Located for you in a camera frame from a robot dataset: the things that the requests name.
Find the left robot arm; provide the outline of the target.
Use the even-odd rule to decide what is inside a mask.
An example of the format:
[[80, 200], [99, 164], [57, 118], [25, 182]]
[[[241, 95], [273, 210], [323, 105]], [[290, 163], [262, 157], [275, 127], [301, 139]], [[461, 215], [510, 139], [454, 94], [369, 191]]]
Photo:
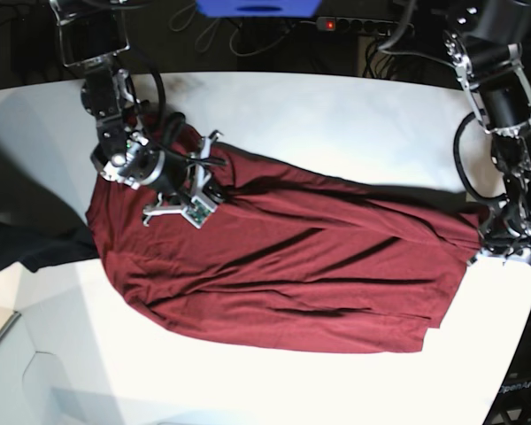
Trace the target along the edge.
[[[530, 29], [531, 1], [457, 1], [443, 39], [472, 109], [453, 139], [455, 167], [467, 195], [488, 210], [475, 257], [531, 267], [531, 85], [522, 63]], [[500, 195], [480, 194], [463, 167], [460, 139], [472, 121], [491, 138], [490, 158], [504, 184]]]

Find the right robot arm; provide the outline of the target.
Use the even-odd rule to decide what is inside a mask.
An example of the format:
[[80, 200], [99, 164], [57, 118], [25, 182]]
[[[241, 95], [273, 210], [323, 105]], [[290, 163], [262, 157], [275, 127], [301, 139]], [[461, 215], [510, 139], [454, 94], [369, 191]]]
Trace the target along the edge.
[[159, 216], [178, 214], [201, 228], [224, 200], [212, 168], [225, 160], [212, 155], [221, 134], [201, 137], [186, 153], [173, 149], [186, 118], [168, 113], [165, 88], [154, 66], [156, 106], [141, 101], [119, 56], [130, 50], [124, 12], [140, 7], [128, 1], [52, 1], [63, 64], [83, 72], [81, 104], [96, 123], [98, 143], [91, 161], [100, 177], [131, 189], [147, 188], [155, 200], [142, 209], [148, 226]]

